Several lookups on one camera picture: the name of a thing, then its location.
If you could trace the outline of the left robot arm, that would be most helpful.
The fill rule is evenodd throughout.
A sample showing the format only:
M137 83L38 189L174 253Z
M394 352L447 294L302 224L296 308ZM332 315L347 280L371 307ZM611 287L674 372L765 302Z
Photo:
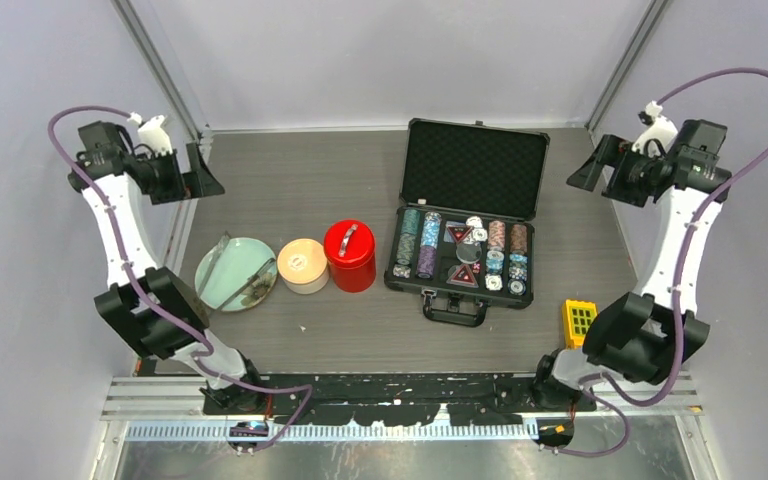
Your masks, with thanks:
M142 359L173 360L202 376L209 404L258 412L267 398L254 364L209 329L206 305L194 287L163 266L148 244L142 199L159 205L223 193L197 143L187 144L182 172L165 129L166 118L132 114L124 126L97 121L78 130L79 151L68 175L96 219L107 258L108 288L97 312Z

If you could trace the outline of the round metal tin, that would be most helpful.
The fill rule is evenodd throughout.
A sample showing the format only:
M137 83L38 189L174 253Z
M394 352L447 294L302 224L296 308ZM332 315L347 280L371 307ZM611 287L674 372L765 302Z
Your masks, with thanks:
M279 273L285 285L294 293L310 295L322 290L330 279L326 265L307 265L294 268L281 265Z

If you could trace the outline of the red round lid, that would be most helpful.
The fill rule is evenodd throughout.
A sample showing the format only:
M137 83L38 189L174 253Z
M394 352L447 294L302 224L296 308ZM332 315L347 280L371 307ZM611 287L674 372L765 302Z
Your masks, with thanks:
M355 268L369 261L376 241L370 227L356 219L334 223L325 233L324 251L328 261L339 268Z

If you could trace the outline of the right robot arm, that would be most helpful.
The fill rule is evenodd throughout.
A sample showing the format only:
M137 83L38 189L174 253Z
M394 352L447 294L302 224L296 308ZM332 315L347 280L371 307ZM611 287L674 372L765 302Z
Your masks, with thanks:
M728 197L717 189L730 171L717 165L724 125L691 119L681 127L653 121L635 141L605 135L567 180L591 191L603 168L613 172L604 197L659 217L650 259L635 287L603 309L576 349L543 356L533 403L556 410L577 402L586 385L606 379L659 385L707 341L697 316L696 280L707 236Z

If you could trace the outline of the red cylindrical container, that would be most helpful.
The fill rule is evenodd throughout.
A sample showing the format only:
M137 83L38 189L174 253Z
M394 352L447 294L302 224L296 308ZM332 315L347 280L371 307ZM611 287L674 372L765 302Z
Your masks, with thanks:
M371 229L359 220L333 224L324 237L324 253L331 279L344 292L368 289L376 276L376 240Z

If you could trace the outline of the cream round lid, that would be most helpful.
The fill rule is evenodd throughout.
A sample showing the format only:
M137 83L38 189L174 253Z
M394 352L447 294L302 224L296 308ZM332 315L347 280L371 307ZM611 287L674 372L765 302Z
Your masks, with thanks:
M287 243L277 257L278 271L281 265L294 268L307 265L326 265L324 247L314 239L300 238Z

